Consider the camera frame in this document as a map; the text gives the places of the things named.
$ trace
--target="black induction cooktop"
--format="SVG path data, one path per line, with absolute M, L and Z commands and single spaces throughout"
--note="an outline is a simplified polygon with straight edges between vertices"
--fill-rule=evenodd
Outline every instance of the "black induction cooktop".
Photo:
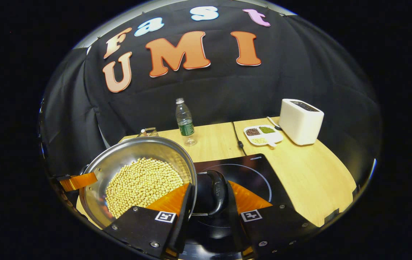
M 218 161 L 197 162 L 195 168 L 196 172 L 209 169 L 221 172 L 228 181 L 245 187 L 269 203 L 293 208 L 285 188 L 261 153 Z M 208 212 L 212 207 L 211 179 L 207 176 L 199 176 L 198 194 L 193 212 Z M 184 251 L 179 259 L 241 259 L 226 214 L 224 211 L 215 217 L 192 216 L 188 223 Z

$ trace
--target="green bottle label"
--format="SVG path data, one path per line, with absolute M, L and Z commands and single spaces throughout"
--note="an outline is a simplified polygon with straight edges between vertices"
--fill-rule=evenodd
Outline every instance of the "green bottle label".
M 191 135 L 195 132 L 193 129 L 193 123 L 188 123 L 187 125 L 179 125 L 180 133 L 183 136 Z

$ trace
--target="black fabric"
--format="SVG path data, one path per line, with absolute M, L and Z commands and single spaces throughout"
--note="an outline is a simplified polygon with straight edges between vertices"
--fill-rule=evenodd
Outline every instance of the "black fabric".
M 219 17 L 193 21 L 189 10 L 213 5 Z M 254 23 L 243 9 L 255 9 L 271 24 Z M 137 26 L 162 17 L 164 26 L 135 37 Z M 107 40 L 132 27 L 120 49 L 107 59 Z M 207 68 L 169 71 L 151 78 L 150 50 L 145 45 L 166 38 L 174 46 L 190 31 L 204 31 Z M 238 46 L 232 31 L 254 33 L 260 66 L 236 63 Z M 132 81 L 123 91 L 107 89 L 102 68 L 115 61 L 115 79 L 122 79 L 118 58 L 132 52 Z M 97 124 L 110 145 L 140 129 L 177 128 L 175 99 L 183 97 L 196 126 L 249 120 L 280 114 L 281 100 L 300 99 L 325 113 L 318 139 L 362 183 L 381 148 L 381 118 L 367 76 L 330 36 L 298 16 L 281 16 L 239 1 L 183 1 L 127 21 L 86 50 L 74 50 L 46 91 L 48 149 L 57 171 L 76 171 L 104 150 Z

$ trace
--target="white toaster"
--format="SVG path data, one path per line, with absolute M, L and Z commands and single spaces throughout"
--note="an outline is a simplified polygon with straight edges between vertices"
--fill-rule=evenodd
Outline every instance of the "white toaster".
M 279 124 L 295 144 L 313 144 L 324 115 L 320 109 L 301 100 L 282 99 Z

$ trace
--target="wooden table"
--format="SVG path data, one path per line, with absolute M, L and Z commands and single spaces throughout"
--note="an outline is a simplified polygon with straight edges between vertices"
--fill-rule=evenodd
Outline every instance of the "wooden table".
M 274 122 L 279 121 L 279 117 L 272 119 Z M 237 121 L 234 124 L 246 154 L 263 153 L 266 156 L 295 210 L 308 221 L 321 227 L 325 223 L 325 217 L 336 209 L 343 212 L 352 203 L 352 191 L 356 188 L 352 175 L 319 140 L 313 145 L 299 146 L 284 132 L 280 132 L 283 141 L 277 143 L 275 148 L 268 145 L 254 146 L 247 140 L 243 129 L 253 125 L 271 125 L 269 120 L 261 118 Z M 189 147 L 183 145 L 178 129 L 158 132 L 160 137 L 171 139 L 185 148 L 195 163 L 244 156 L 237 145 L 231 122 L 196 126 L 195 133 L 198 143 Z M 135 136 L 125 136 L 122 140 Z M 76 208 L 85 214 L 79 199 Z

